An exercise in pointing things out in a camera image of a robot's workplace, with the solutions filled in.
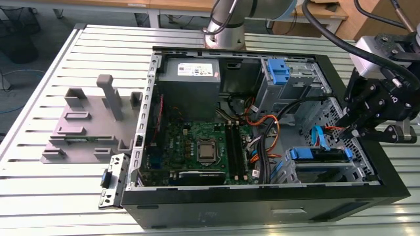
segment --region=orange wire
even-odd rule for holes
[[[326,126],[326,129],[343,129],[343,127],[338,127],[338,126]]]
[[[277,158],[277,157],[282,157],[282,155],[278,155],[278,154],[269,154],[269,157]],[[257,155],[254,155],[254,157],[251,158],[250,162],[254,163],[254,162],[257,162],[259,159],[261,159],[261,158],[259,158],[259,156],[258,156],[258,154],[257,154]]]
[[[254,105],[254,102],[255,102],[255,98],[253,98],[253,102],[251,102],[251,105],[250,105],[250,107],[247,108],[247,110],[246,110],[246,114],[249,114],[249,112],[250,112],[250,109],[251,109],[251,106]],[[250,125],[254,125],[254,126],[257,126],[257,125],[262,125],[265,122],[266,122],[266,120],[269,119],[269,118],[273,118],[275,121],[277,121],[277,126],[278,126],[278,135],[277,135],[277,138],[275,138],[275,140],[274,140],[274,143],[271,144],[271,146],[270,146],[270,148],[269,148],[269,150],[267,150],[267,152],[270,152],[275,147],[277,147],[277,144],[278,144],[278,140],[279,140],[279,134],[281,134],[281,124],[279,124],[279,120],[278,120],[278,117],[275,116],[275,115],[266,115],[258,122],[253,122],[251,120],[250,120],[250,117],[249,116],[246,116],[246,119],[247,119],[247,123],[250,124]]]

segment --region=slotted aluminum table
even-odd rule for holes
[[[247,34],[246,39],[250,50],[329,55],[347,83],[353,62],[349,53],[330,41],[259,34]],[[0,146],[0,235],[157,233],[145,231],[125,210],[98,210],[99,184],[107,164],[41,162],[66,106],[67,89],[82,87],[87,95],[101,95],[97,77],[113,74],[114,87],[122,95],[142,91],[154,45],[202,47],[203,35],[190,30],[94,25],[73,31]],[[390,206],[378,206],[333,223],[159,232],[166,235],[275,235],[281,232],[283,236],[420,235],[419,143],[383,145],[413,194]]]

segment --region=wooden table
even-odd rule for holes
[[[205,16],[211,15],[214,0],[0,0],[0,5],[26,7],[51,7],[58,18],[63,17],[63,9],[115,11],[130,13],[146,13],[150,15],[151,27],[161,28],[161,15]],[[301,23],[309,23],[298,7],[298,19]],[[329,25],[335,32],[347,19],[347,14],[339,7],[337,12],[326,10],[323,4],[310,3],[310,9],[319,21]],[[279,21],[291,22],[293,17]]]
[[[150,20],[154,28],[159,28],[159,15],[185,15],[185,16],[206,16],[211,15],[214,0],[151,0],[150,2]],[[339,6],[335,12],[326,9],[326,4],[310,3],[310,10],[322,24],[329,25],[331,32],[337,32],[342,21],[349,15]],[[310,23],[302,12],[302,5],[297,7],[298,18],[297,22]],[[253,18],[255,20],[266,20],[265,18]],[[294,17],[279,21],[293,22]]]

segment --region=green circuit board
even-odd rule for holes
[[[250,135],[251,127],[247,125],[241,126],[242,139],[246,140]],[[215,145],[215,154],[218,156],[214,162],[206,164],[198,161],[199,145],[203,143]],[[253,182],[247,167],[249,180],[235,180],[230,177],[225,123],[169,123],[163,154],[151,155],[149,158],[151,168],[143,173],[147,173],[155,186],[171,186],[167,175],[174,171],[222,171],[227,173],[226,184],[250,184]]]

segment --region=white sticker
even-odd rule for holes
[[[261,178],[261,171],[253,170],[253,177]]]
[[[214,76],[211,63],[181,63],[178,65],[181,76]]]
[[[251,105],[251,110],[254,110],[254,112],[258,113],[258,107],[255,105]]]
[[[141,6],[141,7],[146,7],[146,4],[129,3],[129,6]]]

